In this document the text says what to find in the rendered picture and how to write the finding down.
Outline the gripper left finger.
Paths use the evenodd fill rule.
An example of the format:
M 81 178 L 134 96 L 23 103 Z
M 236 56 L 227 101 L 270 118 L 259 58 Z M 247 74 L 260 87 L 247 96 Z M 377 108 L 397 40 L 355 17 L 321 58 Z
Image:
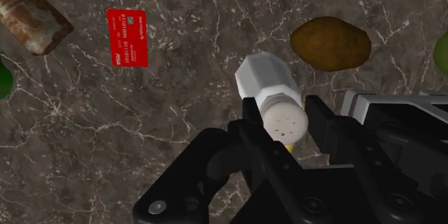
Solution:
M 202 130 L 133 207 L 134 224 L 209 224 L 209 204 L 242 172 L 251 197 L 230 224 L 303 224 L 302 168 L 263 127 L 254 98 L 226 130 Z

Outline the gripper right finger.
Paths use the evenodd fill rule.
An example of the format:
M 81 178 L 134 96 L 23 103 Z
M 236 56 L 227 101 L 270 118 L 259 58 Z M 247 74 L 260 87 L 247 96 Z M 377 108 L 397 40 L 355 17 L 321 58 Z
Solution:
M 332 224 L 448 224 L 448 96 L 348 94 L 305 102 L 330 164 L 314 169 Z

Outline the white salt shaker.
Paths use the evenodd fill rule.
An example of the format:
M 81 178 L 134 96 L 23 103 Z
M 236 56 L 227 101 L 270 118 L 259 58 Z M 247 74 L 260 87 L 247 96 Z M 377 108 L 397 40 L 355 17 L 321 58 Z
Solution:
M 241 98 L 254 98 L 263 126 L 274 141 L 295 145 L 306 134 L 302 95 L 286 63 L 271 54 L 248 55 L 235 72 Z

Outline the light green round fruit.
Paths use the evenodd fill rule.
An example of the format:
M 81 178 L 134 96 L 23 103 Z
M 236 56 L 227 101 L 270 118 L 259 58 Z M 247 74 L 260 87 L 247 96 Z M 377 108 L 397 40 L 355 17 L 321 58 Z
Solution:
M 444 33 L 437 41 L 433 51 L 433 61 L 438 69 L 448 76 L 448 32 Z

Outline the brown potato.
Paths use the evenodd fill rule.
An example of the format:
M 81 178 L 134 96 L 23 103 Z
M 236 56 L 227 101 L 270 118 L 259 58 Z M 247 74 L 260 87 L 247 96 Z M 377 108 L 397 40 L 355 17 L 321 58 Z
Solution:
M 316 17 L 290 35 L 296 55 L 317 70 L 334 72 L 363 65 L 372 43 L 362 29 L 336 17 Z

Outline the red card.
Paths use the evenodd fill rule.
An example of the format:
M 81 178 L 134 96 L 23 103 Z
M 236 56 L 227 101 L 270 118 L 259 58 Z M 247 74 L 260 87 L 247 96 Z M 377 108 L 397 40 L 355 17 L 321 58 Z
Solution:
M 115 67 L 147 67 L 149 64 L 146 12 L 108 9 L 111 60 Z

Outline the dark green round object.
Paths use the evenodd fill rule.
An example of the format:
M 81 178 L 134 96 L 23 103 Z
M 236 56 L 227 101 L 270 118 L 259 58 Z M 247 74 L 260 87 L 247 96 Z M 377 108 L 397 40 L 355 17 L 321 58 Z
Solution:
M 14 84 L 14 76 L 11 70 L 0 58 L 0 100 L 10 94 Z

